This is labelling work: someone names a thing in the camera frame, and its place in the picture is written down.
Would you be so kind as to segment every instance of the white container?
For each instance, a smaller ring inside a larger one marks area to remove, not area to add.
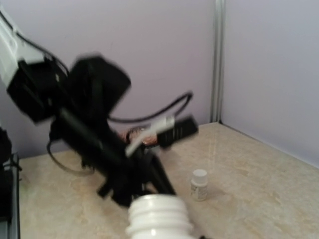
[[[186,205],[178,197],[146,195],[129,208],[130,226],[126,233],[131,239],[195,239],[190,236]]]
[[[190,186],[191,196],[196,201],[204,201],[207,198],[207,172],[203,169],[193,171],[193,177]]]

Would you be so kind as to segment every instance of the bottle cap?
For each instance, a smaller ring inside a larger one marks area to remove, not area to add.
[[[208,182],[207,172],[203,169],[194,170],[192,180],[197,184],[206,184]]]

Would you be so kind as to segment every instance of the marble countertop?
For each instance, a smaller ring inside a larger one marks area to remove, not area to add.
[[[72,151],[55,155],[73,168]],[[195,224],[214,239],[319,238],[319,170],[217,123],[160,158]],[[22,239],[125,239],[127,211],[96,190],[103,177],[76,177],[48,155],[20,161]],[[190,197],[194,169],[209,173],[208,199]]]

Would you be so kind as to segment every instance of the small white bottle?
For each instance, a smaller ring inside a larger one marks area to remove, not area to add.
[[[196,201],[204,201],[207,197],[207,172],[203,169],[196,169],[193,171],[193,178],[191,179],[191,196]]]

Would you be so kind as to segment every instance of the wire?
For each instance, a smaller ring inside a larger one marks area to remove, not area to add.
[[[59,59],[57,58],[55,55],[53,55],[53,53],[51,53],[50,51],[48,51],[47,49],[37,45],[36,43],[32,42],[31,40],[25,38],[24,36],[22,36],[19,32],[16,34],[21,40],[25,41],[27,44],[29,44],[30,46],[34,47],[35,49],[43,52],[45,55],[49,56],[50,58],[52,58],[53,61],[57,62],[60,65],[60,68],[62,68],[64,70],[64,73],[68,76],[69,75],[69,70],[67,68],[67,66]]]
[[[4,16],[4,14],[0,11],[0,16],[1,18],[5,21],[5,23],[8,25],[8,27],[13,31],[14,27],[12,24],[10,24],[10,22],[7,20],[7,18]],[[62,68],[64,70],[64,73],[68,76],[69,75],[69,70],[67,68],[67,66],[58,58],[56,57],[52,52],[48,51],[47,49],[37,45],[36,43],[34,43],[33,41],[27,39],[26,37],[22,36],[19,32],[16,33],[17,37],[19,37],[21,40],[25,41],[27,44],[29,44],[30,46],[34,47],[35,49],[41,51],[42,53],[44,53],[46,56],[48,56],[49,58],[51,58],[53,61],[57,62],[60,65],[60,68]]]
[[[119,118],[113,118],[108,116],[108,120],[112,121],[112,122],[116,122],[116,123],[140,123],[140,122],[144,122],[144,121],[148,121],[151,120],[163,113],[165,113],[166,111],[170,110],[171,108],[173,108],[174,106],[176,106],[179,102],[185,100],[185,103],[174,113],[174,116],[178,116],[185,108],[186,106],[189,104],[190,100],[193,97],[193,93],[192,92],[187,92],[181,96],[179,96],[177,99],[175,99],[172,103],[170,103],[168,106],[166,106],[165,108],[142,118],[136,118],[136,119],[119,119]]]
[[[50,155],[52,161],[59,167],[61,168],[63,171],[73,174],[75,176],[81,176],[81,177],[85,177],[85,176],[89,176],[92,175],[94,173],[94,169],[92,169],[91,171],[77,171],[77,170],[73,170],[70,169],[66,166],[64,166],[62,163],[60,163],[52,154],[51,152],[51,145],[52,145],[52,141],[49,141],[49,143],[46,146],[46,150],[48,151],[48,154]]]
[[[8,167],[8,166],[10,166],[10,167],[16,167],[19,171],[22,171],[21,166],[20,166],[18,163],[14,162],[13,156],[14,156],[14,154],[11,154],[11,156],[10,156],[10,158],[9,158],[9,162],[3,164],[3,167]]]

